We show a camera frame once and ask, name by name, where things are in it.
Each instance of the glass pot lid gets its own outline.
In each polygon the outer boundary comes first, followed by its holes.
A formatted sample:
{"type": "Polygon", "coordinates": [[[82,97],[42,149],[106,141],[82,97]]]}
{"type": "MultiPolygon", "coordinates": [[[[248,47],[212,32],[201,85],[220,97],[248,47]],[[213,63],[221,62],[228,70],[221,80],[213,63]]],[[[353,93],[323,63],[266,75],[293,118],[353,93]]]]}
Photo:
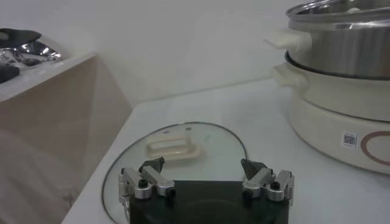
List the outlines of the glass pot lid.
{"type": "Polygon", "coordinates": [[[247,158],[244,144],[230,130],[204,122],[161,128],[133,143],[118,156],[106,174],[102,203],[115,223],[127,224],[119,202],[118,173],[138,169],[144,161],[164,157],[161,174],[170,180],[241,181],[240,160],[247,158]]]}

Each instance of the pot handle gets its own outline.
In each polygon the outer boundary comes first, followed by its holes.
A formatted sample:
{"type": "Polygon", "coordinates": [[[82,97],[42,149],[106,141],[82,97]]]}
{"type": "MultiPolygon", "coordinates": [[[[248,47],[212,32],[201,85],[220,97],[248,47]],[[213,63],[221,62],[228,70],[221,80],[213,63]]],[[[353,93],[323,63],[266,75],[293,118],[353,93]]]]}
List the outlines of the pot handle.
{"type": "Polygon", "coordinates": [[[305,76],[288,68],[287,62],[274,66],[272,76],[278,86],[292,87],[296,90],[304,90],[307,87],[305,76]]]}
{"type": "Polygon", "coordinates": [[[264,42],[276,49],[284,49],[290,52],[302,52],[311,49],[313,40],[308,32],[292,29],[275,30],[264,39],[264,42]]]}

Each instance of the metal clamp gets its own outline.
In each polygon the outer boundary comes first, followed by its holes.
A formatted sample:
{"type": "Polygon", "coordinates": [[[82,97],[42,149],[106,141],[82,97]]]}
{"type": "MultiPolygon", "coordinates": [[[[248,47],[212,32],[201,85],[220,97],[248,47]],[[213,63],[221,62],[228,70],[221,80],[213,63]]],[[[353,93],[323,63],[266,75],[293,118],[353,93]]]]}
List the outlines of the metal clamp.
{"type": "Polygon", "coordinates": [[[119,202],[123,205],[124,208],[124,214],[126,216],[127,221],[130,223],[130,192],[128,190],[127,185],[123,181],[123,173],[120,170],[118,174],[118,181],[119,181],[119,202]]]}
{"type": "Polygon", "coordinates": [[[168,198],[175,196],[175,182],[165,179],[151,166],[143,167],[141,176],[156,187],[158,195],[168,198]]]}
{"type": "Polygon", "coordinates": [[[275,175],[272,174],[271,169],[262,168],[252,177],[252,179],[243,182],[243,195],[246,199],[260,197],[261,188],[263,188],[265,184],[272,182],[274,178],[275,175]]]}
{"type": "Polygon", "coordinates": [[[152,196],[152,185],[142,179],[139,173],[133,168],[122,169],[122,182],[125,189],[121,189],[119,185],[119,194],[134,195],[137,199],[148,199],[152,196]]]}
{"type": "Polygon", "coordinates": [[[266,186],[267,198],[272,201],[289,200],[292,206],[294,195],[294,176],[288,170],[282,170],[276,179],[266,186]]]}

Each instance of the barcode label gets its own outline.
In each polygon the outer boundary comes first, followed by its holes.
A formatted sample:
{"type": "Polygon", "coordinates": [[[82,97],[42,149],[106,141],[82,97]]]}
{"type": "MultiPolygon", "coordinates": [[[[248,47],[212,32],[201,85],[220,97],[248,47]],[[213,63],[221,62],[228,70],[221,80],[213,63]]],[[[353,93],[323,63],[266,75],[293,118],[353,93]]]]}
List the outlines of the barcode label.
{"type": "Polygon", "coordinates": [[[358,135],[351,132],[344,132],[342,134],[341,145],[350,149],[355,149],[358,144],[358,135]]]}

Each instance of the white table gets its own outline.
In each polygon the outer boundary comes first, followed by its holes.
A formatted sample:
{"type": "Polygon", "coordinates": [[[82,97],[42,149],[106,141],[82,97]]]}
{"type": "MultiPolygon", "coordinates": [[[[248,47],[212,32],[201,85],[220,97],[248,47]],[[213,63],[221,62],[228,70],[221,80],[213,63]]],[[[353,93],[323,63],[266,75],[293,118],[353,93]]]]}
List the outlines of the white table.
{"type": "Polygon", "coordinates": [[[390,176],[352,167],[305,144],[285,111],[289,91],[272,80],[230,86],[138,105],[119,132],[63,224],[111,223],[101,186],[126,147],[167,125],[204,121],[223,125],[245,143],[249,159],[296,177],[291,223],[390,223],[390,176]]]}

